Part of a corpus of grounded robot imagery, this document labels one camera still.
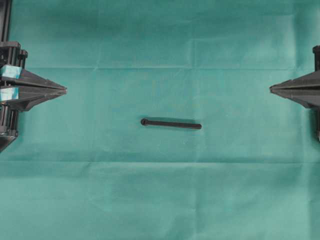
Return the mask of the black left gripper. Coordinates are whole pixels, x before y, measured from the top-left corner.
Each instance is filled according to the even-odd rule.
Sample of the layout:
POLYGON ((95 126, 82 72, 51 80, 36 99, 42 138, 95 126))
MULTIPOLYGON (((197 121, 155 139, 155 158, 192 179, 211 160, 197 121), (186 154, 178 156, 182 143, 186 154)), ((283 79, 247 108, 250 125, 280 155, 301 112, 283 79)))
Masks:
POLYGON ((66 87, 25 70, 28 52, 16 41, 0 43, 0 135, 18 136, 19 111, 67 94, 66 87))

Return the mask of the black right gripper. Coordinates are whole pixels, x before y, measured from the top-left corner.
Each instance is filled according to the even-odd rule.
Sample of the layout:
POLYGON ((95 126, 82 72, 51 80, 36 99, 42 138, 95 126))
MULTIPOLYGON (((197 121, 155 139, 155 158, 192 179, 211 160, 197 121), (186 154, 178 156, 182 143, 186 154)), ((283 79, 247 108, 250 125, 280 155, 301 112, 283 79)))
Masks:
MULTIPOLYGON (((320 70, 320 46, 312 48, 314 54, 314 69, 320 70)), ((269 89, 272 94, 289 99, 305 108, 316 109, 316 136, 320 140, 320 91, 312 90, 320 87, 320 74, 309 73, 295 79, 272 85, 269 89)))

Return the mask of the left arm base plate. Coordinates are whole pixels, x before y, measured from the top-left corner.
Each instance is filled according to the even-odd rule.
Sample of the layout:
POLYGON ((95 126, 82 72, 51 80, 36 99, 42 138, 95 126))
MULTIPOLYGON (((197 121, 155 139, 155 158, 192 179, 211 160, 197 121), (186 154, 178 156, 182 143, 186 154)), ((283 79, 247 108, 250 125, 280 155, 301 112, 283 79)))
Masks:
POLYGON ((1 134, 0 135, 0 152, 3 152, 12 142, 16 140, 18 137, 17 133, 6 135, 1 134))

